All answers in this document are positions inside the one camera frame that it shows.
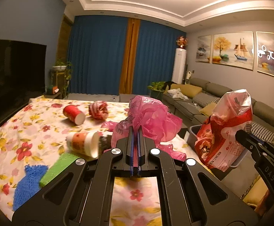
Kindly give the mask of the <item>red white snack bag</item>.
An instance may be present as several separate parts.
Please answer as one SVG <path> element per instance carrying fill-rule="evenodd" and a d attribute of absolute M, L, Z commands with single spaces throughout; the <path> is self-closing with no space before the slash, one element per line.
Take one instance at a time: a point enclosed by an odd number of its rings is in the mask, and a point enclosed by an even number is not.
<path fill-rule="evenodd" d="M 252 121 L 251 97 L 247 90 L 225 93 L 196 135 L 194 147 L 201 163 L 225 172 L 244 151 L 244 146 L 235 139 L 236 132 Z"/>

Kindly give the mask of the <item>tree and sailboat painting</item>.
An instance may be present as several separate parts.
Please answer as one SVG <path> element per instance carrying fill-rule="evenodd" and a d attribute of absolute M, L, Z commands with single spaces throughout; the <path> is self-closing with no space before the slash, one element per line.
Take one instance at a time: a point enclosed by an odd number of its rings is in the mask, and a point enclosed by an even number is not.
<path fill-rule="evenodd" d="M 212 44 L 212 63 L 253 70 L 253 32 L 215 34 Z"/>

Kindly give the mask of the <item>small red paper cup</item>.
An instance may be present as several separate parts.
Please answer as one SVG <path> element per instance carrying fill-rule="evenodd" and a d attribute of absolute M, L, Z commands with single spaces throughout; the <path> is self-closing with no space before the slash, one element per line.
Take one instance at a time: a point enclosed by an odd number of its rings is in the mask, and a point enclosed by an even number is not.
<path fill-rule="evenodd" d="M 75 105 L 64 107 L 63 114 L 75 125 L 81 125 L 85 121 L 85 114 Z"/>

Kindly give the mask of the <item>black plastic bag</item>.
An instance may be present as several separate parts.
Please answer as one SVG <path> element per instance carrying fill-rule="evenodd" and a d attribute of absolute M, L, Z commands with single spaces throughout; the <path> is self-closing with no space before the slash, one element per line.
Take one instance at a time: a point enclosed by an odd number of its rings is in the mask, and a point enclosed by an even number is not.
<path fill-rule="evenodd" d="M 111 138 L 111 135 L 100 136 L 98 144 L 99 156 L 101 156 L 106 150 L 111 149 Z"/>

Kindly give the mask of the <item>orange white paper cup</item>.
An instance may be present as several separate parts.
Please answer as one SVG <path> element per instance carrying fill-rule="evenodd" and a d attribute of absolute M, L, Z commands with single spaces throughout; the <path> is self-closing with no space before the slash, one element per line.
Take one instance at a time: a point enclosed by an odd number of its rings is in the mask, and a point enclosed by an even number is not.
<path fill-rule="evenodd" d="M 66 137 L 67 147 L 74 153 L 79 153 L 91 158 L 99 155 L 100 133 L 97 131 L 89 132 L 70 132 Z"/>

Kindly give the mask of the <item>white bowl plant on stand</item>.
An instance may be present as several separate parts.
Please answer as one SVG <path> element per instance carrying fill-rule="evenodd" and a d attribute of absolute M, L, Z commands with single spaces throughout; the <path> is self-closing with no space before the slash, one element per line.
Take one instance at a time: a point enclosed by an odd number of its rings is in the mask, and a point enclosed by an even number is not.
<path fill-rule="evenodd" d="M 51 85 L 56 86 L 62 97 L 67 99 L 69 96 L 69 86 L 72 78 L 72 63 L 61 59 L 55 62 L 55 65 L 50 69 Z"/>

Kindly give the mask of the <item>small landscape painting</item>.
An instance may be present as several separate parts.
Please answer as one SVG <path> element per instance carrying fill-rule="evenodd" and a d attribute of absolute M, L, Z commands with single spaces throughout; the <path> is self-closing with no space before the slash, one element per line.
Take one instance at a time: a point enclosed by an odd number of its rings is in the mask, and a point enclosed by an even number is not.
<path fill-rule="evenodd" d="M 197 37 L 196 62 L 209 63 L 211 57 L 212 36 Z"/>

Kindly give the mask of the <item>patterned pillow near corner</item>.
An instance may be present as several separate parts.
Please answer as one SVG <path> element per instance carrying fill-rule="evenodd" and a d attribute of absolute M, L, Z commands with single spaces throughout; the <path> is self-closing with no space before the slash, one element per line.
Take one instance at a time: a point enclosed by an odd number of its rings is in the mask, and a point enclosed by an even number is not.
<path fill-rule="evenodd" d="M 270 131 L 266 127 L 262 125 L 252 122 L 251 124 L 246 124 L 245 128 L 243 129 L 248 134 L 252 134 L 260 140 L 273 142 L 274 141 L 274 132 Z"/>

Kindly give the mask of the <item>white clothes on sofa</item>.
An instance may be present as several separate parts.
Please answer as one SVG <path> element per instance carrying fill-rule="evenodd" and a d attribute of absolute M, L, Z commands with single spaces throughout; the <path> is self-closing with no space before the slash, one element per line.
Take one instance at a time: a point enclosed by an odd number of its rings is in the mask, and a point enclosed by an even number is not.
<path fill-rule="evenodd" d="M 169 89 L 167 91 L 167 93 L 172 97 L 172 98 L 178 98 L 178 99 L 182 99 L 183 101 L 188 100 L 189 98 L 187 96 L 185 96 L 182 92 L 180 88 L 176 88 L 176 89 Z"/>

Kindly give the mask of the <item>blue window curtain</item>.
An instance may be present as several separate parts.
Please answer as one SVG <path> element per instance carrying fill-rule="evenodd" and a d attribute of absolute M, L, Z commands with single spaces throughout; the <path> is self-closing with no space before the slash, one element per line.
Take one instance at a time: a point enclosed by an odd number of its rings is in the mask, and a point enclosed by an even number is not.
<path fill-rule="evenodd" d="M 137 18 L 78 16 L 68 50 L 70 92 L 147 95 L 152 82 L 171 80 L 176 41 L 184 35 Z"/>

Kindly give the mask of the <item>pink plastic bag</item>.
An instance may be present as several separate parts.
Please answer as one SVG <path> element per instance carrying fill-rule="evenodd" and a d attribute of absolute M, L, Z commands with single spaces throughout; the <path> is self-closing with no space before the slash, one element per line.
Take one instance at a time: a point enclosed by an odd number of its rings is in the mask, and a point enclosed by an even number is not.
<path fill-rule="evenodd" d="M 187 155 L 175 151 L 171 141 L 181 130 L 182 119 L 168 112 L 168 107 L 158 99 L 137 95 L 129 102 L 128 116 L 120 122 L 106 121 L 102 128 L 112 132 L 111 147 L 116 147 L 119 139 L 128 135 L 129 128 L 136 132 L 141 127 L 143 136 L 154 141 L 156 148 L 167 152 L 172 158 L 184 161 Z"/>

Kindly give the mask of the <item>green knitted cloth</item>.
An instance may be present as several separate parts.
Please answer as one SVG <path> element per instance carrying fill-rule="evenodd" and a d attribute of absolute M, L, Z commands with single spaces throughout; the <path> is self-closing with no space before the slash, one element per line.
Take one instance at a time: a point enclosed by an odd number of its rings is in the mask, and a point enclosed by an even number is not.
<path fill-rule="evenodd" d="M 48 169 L 44 176 L 40 179 L 40 187 L 44 187 L 51 180 L 58 176 L 62 171 L 64 171 L 69 165 L 71 165 L 79 156 L 72 153 L 63 153 L 59 159 Z"/>

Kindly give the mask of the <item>patterned black white pillow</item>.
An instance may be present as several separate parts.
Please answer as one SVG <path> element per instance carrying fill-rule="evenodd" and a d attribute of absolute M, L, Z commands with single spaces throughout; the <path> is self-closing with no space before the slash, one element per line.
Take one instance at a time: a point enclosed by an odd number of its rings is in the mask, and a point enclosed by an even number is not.
<path fill-rule="evenodd" d="M 209 95 L 203 92 L 198 93 L 195 95 L 192 99 L 193 103 L 197 104 L 201 108 L 204 108 L 205 106 L 211 104 L 211 103 L 218 103 L 220 101 L 219 97 Z"/>

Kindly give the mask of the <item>artificial flower bouquet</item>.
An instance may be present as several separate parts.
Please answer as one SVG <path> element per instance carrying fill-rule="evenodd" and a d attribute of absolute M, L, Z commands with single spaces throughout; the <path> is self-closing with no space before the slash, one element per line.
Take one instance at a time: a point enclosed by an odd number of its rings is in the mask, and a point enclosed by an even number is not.
<path fill-rule="evenodd" d="M 179 36 L 176 40 L 176 45 L 181 49 L 186 49 L 188 45 L 188 39 L 185 36 Z"/>

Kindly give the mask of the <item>orange centre curtain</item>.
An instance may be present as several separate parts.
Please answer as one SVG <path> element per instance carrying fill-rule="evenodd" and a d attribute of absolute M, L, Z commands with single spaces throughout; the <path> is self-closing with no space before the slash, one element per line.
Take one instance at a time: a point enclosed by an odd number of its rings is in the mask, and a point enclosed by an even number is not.
<path fill-rule="evenodd" d="M 140 19 L 128 19 L 123 63 L 119 83 L 119 94 L 132 94 L 140 23 Z"/>

